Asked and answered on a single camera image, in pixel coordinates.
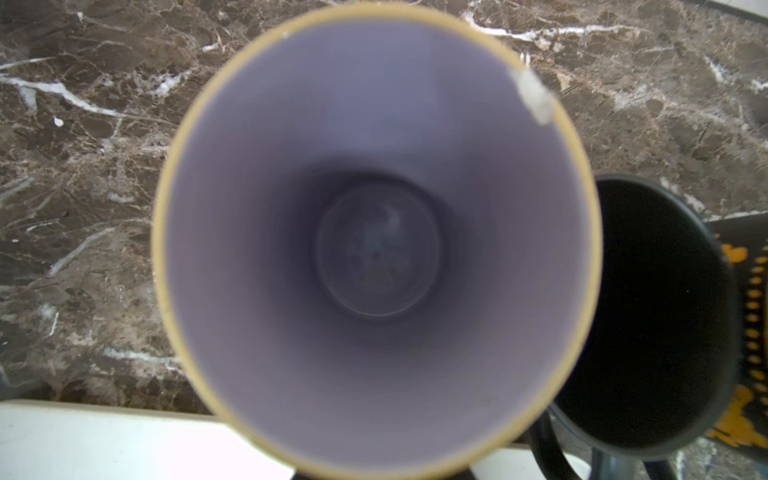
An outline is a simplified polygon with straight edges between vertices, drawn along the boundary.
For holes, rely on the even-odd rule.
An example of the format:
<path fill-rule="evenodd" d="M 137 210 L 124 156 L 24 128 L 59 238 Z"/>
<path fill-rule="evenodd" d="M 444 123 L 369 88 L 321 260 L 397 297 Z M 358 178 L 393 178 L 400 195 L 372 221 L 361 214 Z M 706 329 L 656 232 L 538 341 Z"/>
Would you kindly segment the pink ceramic mug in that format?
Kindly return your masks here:
<path fill-rule="evenodd" d="M 165 330 L 205 406 L 317 479 L 442 479 L 523 434 L 589 333 L 595 180 L 499 41 L 398 2 L 263 33 L 155 195 Z"/>

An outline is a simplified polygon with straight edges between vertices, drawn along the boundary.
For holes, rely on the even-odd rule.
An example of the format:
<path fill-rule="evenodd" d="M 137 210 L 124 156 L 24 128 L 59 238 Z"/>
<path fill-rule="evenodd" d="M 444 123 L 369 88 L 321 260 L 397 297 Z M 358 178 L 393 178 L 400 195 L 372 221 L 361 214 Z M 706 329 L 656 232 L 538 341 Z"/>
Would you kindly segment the black and white mug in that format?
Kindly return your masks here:
<path fill-rule="evenodd" d="M 561 422 L 591 447 L 594 479 L 629 479 L 642 462 L 671 479 L 670 456 L 713 427 L 739 375 L 739 287 L 709 226 L 648 180 L 596 180 L 602 280 L 587 341 L 527 441 L 547 479 L 573 479 Z"/>

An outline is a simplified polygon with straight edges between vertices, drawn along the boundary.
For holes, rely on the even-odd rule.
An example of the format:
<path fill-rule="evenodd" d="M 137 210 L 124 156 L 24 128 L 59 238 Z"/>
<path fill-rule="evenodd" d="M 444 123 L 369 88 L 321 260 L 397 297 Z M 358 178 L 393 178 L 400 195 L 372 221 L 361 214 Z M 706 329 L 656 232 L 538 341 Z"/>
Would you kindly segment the black skull mug red inside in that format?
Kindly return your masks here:
<path fill-rule="evenodd" d="M 767 464 L 767 215 L 712 223 L 738 286 L 739 376 L 727 409 L 707 437 Z"/>

